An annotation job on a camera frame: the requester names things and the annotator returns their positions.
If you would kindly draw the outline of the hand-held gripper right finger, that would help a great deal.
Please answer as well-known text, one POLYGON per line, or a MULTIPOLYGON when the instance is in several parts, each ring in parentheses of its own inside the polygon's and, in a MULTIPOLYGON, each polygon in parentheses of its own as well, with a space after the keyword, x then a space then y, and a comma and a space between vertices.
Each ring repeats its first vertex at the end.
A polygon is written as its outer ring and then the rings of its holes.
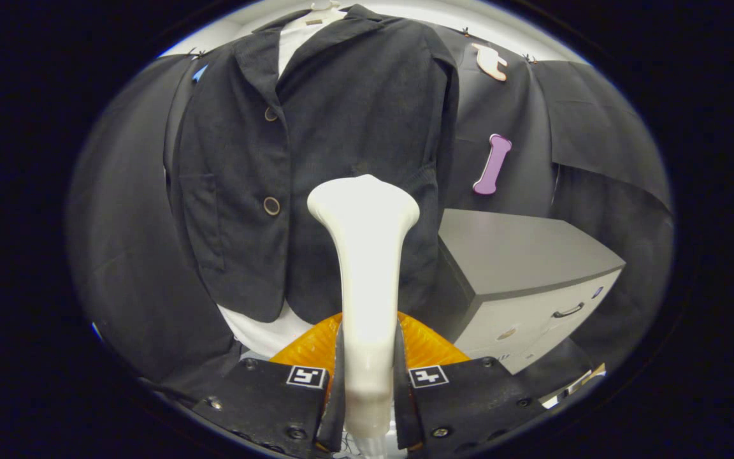
POLYGON ((547 412, 493 357, 469 358, 399 314, 395 339, 397 446, 408 453, 478 453, 547 412))

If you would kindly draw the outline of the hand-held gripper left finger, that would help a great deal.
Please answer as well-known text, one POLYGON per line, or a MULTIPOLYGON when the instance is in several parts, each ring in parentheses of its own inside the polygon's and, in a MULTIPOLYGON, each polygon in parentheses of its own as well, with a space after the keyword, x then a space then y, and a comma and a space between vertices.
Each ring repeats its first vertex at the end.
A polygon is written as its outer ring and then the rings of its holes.
POLYGON ((341 323, 335 314, 270 360, 241 360, 193 412, 240 441, 282 455, 332 457, 344 430, 341 323))

